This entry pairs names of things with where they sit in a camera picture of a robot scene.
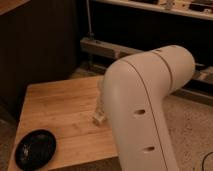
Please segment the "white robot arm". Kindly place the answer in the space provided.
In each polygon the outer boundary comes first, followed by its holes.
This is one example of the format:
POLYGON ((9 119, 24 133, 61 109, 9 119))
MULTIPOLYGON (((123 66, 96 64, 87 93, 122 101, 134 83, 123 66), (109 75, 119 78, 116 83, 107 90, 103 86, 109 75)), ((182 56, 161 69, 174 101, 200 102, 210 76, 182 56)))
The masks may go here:
POLYGON ((195 72, 192 54, 177 45, 114 62, 103 80, 103 108, 122 171, 180 171, 162 103, 195 72))

